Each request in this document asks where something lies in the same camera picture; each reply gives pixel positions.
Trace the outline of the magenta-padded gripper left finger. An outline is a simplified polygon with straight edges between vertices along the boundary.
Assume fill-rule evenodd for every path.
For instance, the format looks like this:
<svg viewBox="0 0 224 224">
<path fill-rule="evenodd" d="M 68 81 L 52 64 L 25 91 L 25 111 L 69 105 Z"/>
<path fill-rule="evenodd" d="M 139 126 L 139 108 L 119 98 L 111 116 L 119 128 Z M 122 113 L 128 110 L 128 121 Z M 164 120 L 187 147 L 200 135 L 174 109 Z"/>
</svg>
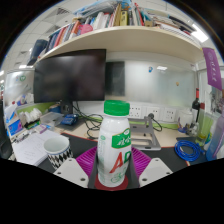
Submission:
<svg viewBox="0 0 224 224">
<path fill-rule="evenodd" d="M 76 159 L 68 158 L 54 174 L 84 188 L 93 188 L 97 175 L 97 148 L 93 147 Z"/>
</svg>

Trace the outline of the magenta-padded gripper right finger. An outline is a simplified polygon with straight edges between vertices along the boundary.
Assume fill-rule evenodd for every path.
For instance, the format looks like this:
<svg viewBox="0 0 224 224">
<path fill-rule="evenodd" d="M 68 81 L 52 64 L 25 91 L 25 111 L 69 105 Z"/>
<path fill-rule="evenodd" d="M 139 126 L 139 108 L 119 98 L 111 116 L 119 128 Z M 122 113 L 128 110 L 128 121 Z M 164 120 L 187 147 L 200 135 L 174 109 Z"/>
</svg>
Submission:
<svg viewBox="0 0 224 224">
<path fill-rule="evenodd" d="M 160 158 L 150 158 L 142 151 L 132 148 L 128 171 L 130 188 L 146 186 L 170 174 L 171 169 Z"/>
</svg>

